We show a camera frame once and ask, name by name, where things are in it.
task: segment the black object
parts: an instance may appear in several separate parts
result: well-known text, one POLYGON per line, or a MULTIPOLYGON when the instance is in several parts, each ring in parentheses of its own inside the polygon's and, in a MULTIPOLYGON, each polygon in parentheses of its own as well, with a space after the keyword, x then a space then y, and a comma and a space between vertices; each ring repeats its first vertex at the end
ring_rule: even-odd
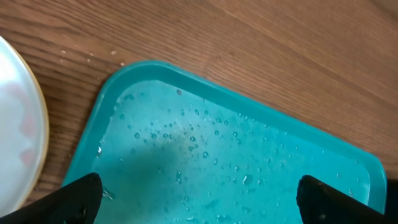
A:
POLYGON ((0 218, 0 224, 92 224, 102 194, 101 178, 91 173, 0 218))
POLYGON ((388 224, 381 213, 305 175, 298 183, 297 205, 304 224, 388 224))

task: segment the white plate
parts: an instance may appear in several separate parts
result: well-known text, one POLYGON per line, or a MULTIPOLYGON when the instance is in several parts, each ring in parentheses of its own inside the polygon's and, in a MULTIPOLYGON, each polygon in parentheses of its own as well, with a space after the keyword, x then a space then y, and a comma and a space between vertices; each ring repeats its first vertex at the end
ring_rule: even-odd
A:
POLYGON ((17 210, 34 188, 48 142, 49 118, 39 84, 0 37, 0 217, 17 210))

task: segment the teal tray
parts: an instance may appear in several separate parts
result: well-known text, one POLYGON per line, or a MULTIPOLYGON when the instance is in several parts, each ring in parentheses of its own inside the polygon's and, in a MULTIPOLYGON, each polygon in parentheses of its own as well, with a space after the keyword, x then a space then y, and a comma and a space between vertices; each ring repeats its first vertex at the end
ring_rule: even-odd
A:
POLYGON ((386 202, 375 156, 158 61, 105 83, 63 184, 90 172, 104 187, 96 223, 302 223, 304 174, 386 202))

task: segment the blue plastic tray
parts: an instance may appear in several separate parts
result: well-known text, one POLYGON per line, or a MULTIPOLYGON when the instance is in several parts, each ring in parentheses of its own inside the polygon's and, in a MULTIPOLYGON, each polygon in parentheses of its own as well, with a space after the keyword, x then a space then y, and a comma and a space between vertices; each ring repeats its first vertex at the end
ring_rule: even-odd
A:
POLYGON ((386 200, 373 155, 158 61, 105 83, 63 184, 89 172, 96 223, 302 223, 304 174, 381 213, 386 200))

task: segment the brown wood surface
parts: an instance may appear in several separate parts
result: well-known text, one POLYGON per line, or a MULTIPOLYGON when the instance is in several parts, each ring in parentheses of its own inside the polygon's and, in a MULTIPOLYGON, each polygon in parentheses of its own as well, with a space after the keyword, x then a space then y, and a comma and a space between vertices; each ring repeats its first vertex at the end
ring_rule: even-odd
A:
POLYGON ((104 81, 123 63, 146 59, 174 63, 338 136, 377 155, 398 178, 397 1, 0 5, 0 35, 36 74, 50 116, 47 160, 28 203, 59 188, 104 81))

